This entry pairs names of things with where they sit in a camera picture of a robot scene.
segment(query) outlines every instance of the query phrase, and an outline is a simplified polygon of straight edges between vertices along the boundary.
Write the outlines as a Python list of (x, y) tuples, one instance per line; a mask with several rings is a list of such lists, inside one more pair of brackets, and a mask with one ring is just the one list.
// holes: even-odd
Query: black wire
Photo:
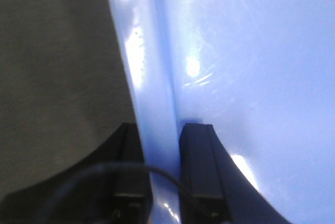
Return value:
[(83, 179), (96, 175), (103, 175), (111, 172), (154, 172), (160, 174), (174, 184), (181, 194), (193, 205), (193, 207), (203, 215), (214, 218), (217, 216), (216, 212), (210, 211), (207, 206), (199, 202), (178, 180), (176, 180), (169, 173), (159, 169), (155, 166), (145, 165), (135, 162), (106, 162), (86, 167), (73, 176), (71, 176), (65, 183), (63, 183), (46, 202), (38, 209), (34, 218), (33, 224), (44, 224), (50, 214), (55, 210), (59, 202)]

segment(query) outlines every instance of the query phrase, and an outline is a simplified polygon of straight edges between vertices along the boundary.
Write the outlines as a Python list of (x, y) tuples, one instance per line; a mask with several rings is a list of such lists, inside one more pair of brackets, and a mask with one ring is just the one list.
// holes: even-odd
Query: gray carpet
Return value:
[(0, 0), (0, 200), (134, 122), (107, 0)]

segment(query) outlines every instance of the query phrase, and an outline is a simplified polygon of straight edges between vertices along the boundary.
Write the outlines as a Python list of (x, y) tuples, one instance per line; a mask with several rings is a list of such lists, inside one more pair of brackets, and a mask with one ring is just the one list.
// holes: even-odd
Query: gray fabric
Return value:
[(107, 0), (0, 0), (0, 199), (134, 122)]

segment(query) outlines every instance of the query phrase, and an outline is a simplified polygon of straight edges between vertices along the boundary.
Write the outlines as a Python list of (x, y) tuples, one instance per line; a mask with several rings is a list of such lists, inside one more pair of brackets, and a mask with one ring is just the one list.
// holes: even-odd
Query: blue plastic surface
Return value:
[[(292, 223), (335, 222), (335, 0), (110, 0), (146, 161), (178, 176), (184, 122), (213, 124)], [(153, 177), (153, 223), (180, 223)]]

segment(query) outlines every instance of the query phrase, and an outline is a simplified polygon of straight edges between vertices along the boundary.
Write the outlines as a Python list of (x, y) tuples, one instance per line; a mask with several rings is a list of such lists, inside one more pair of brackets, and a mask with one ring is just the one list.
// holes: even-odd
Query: blue plastic panel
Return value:
[[(111, 0), (143, 148), (178, 175), (186, 121), (213, 124), (292, 223), (335, 221), (335, 0)], [(179, 223), (153, 178), (154, 223)]]

